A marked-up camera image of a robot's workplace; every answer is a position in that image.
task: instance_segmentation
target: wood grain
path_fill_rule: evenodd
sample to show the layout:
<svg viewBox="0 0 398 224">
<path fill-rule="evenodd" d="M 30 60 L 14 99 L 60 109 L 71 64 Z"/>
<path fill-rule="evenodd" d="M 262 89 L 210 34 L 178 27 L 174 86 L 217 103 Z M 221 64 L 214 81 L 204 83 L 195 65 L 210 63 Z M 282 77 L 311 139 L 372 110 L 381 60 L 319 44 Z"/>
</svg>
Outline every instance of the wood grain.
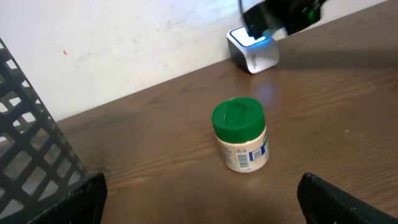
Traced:
<svg viewBox="0 0 398 224">
<path fill-rule="evenodd" d="M 102 223 L 305 223 L 313 172 L 398 217 L 398 2 L 279 41 L 278 66 L 225 60 L 59 122 L 90 172 L 104 172 Z M 221 161 L 218 103 L 264 105 L 270 159 L 239 174 Z"/>
</svg>

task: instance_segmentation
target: robotic arm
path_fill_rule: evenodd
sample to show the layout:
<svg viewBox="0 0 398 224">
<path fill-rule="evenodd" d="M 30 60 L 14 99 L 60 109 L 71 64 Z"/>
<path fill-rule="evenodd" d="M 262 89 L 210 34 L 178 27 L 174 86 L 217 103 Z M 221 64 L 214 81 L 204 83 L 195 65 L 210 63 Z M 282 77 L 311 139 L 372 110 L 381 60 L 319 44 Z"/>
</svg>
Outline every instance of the robotic arm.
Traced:
<svg viewBox="0 0 398 224">
<path fill-rule="evenodd" d="M 326 0 L 266 0 L 246 12 L 243 11 L 242 0 L 238 1 L 249 36 L 258 39 L 283 27 L 287 35 L 291 35 L 318 22 Z"/>
</svg>

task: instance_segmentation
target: white jar body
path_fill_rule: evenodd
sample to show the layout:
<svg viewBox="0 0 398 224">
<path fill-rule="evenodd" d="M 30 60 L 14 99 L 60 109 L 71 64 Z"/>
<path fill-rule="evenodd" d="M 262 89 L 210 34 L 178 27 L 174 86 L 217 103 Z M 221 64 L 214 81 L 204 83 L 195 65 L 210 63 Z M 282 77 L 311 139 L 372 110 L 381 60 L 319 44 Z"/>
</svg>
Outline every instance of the white jar body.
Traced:
<svg viewBox="0 0 398 224">
<path fill-rule="evenodd" d="M 250 173 L 260 169 L 268 160 L 267 126 L 252 141 L 228 143 L 217 138 L 221 145 L 225 165 L 233 171 Z"/>
</svg>

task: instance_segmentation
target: white electronic device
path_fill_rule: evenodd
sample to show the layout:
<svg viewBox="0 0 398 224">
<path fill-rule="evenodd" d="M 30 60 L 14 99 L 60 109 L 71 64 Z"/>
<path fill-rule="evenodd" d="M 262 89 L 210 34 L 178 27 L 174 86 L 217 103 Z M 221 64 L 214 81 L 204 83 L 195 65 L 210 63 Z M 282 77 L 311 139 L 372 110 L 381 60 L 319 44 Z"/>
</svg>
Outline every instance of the white electronic device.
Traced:
<svg viewBox="0 0 398 224">
<path fill-rule="evenodd" d="M 232 59 L 239 68 L 255 74 L 271 68 L 279 62 L 279 50 L 272 37 L 255 40 L 244 27 L 229 31 L 226 35 Z"/>
</svg>

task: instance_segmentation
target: green cap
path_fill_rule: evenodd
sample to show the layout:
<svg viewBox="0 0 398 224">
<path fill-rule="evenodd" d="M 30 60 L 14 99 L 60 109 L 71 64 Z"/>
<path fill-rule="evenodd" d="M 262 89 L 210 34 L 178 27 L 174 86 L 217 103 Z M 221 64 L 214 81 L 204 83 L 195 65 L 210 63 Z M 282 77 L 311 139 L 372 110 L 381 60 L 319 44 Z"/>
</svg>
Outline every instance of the green cap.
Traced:
<svg viewBox="0 0 398 224">
<path fill-rule="evenodd" d="M 266 127 L 261 103 L 248 97 L 222 102 L 214 109 L 211 120 L 217 137 L 229 143 L 252 141 Z"/>
</svg>

